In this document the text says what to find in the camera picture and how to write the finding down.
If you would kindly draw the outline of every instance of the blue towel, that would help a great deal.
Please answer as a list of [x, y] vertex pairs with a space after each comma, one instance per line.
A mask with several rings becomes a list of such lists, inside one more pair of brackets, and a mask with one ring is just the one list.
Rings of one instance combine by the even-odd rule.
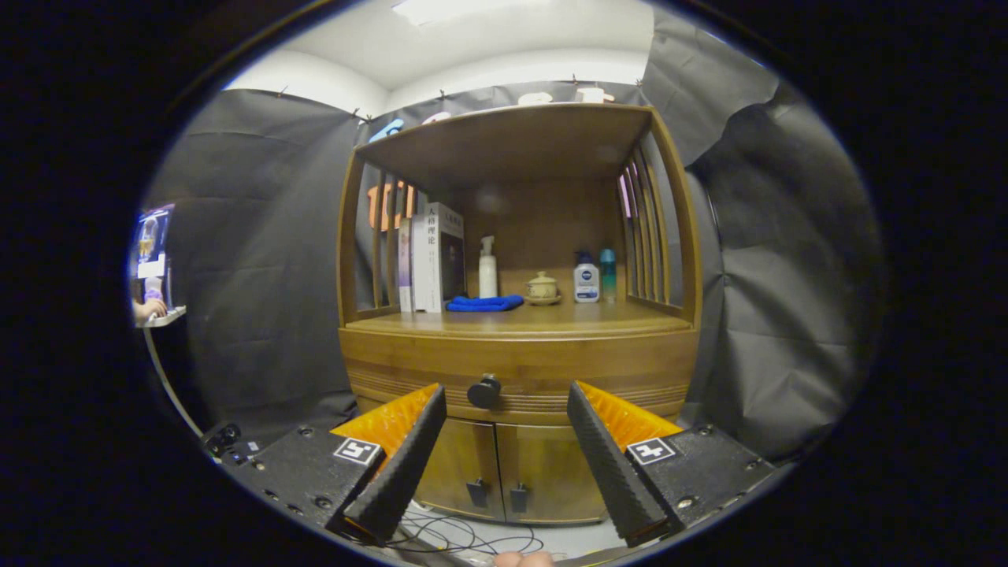
[[521, 296], [485, 298], [482, 300], [458, 297], [452, 300], [452, 303], [448, 304], [448, 310], [470, 312], [511, 311], [524, 302], [525, 300], [521, 299]]

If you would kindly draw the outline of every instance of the pot lid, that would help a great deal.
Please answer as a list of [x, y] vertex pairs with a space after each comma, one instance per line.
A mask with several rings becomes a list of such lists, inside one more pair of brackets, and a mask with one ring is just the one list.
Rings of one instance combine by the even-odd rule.
[[533, 277], [532, 279], [529, 279], [528, 280], [529, 284], [556, 284], [556, 278], [549, 277], [548, 275], [546, 275], [545, 271], [536, 271], [535, 274], [538, 275], [538, 277]]

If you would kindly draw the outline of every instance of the ceiling light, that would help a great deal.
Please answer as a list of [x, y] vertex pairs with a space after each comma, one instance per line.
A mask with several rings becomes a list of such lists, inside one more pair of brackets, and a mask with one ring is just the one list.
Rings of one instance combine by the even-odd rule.
[[413, 25], [423, 25], [433, 21], [457, 16], [487, 12], [497, 8], [541, 4], [546, 0], [405, 0], [392, 6], [397, 14], [405, 16]]

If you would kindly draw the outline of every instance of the wooden cabinet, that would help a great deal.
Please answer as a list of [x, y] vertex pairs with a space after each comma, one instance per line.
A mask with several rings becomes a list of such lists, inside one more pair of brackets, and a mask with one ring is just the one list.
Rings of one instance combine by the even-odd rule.
[[508, 521], [555, 524], [605, 516], [574, 429], [511, 424], [497, 424], [496, 429]]
[[453, 513], [504, 521], [494, 425], [448, 419], [414, 499]]
[[[368, 179], [388, 188], [372, 192], [373, 207], [361, 201], [371, 190], [362, 185], [369, 168]], [[500, 294], [523, 295], [524, 282], [545, 269], [560, 303], [505, 313], [401, 312], [391, 223], [358, 222], [368, 210], [393, 218], [410, 187], [463, 216], [471, 295], [479, 238], [494, 234]], [[657, 112], [547, 104], [409, 128], [354, 149], [341, 206], [340, 344], [361, 409], [430, 382], [446, 386], [449, 420], [415, 498], [506, 522], [602, 518], [566, 417], [571, 382], [674, 416], [697, 357], [703, 290], [694, 209]], [[677, 250], [669, 250], [672, 231]], [[575, 304], [574, 252], [602, 247], [616, 252], [616, 301]], [[671, 251], [681, 258], [679, 272], [671, 271], [678, 263]], [[673, 278], [681, 278], [674, 287], [681, 298], [672, 298]], [[487, 373], [500, 381], [500, 396], [492, 409], [476, 408], [467, 390]]]

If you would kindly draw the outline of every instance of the ceiling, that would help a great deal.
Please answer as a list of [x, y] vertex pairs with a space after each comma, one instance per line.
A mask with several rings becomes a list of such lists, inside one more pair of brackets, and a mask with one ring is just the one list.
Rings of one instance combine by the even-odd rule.
[[646, 53], [651, 46], [651, 6], [639, 0], [541, 0], [422, 26], [392, 11], [401, 1], [361, 2], [282, 48], [346, 67], [394, 91], [508, 53], [579, 47]]

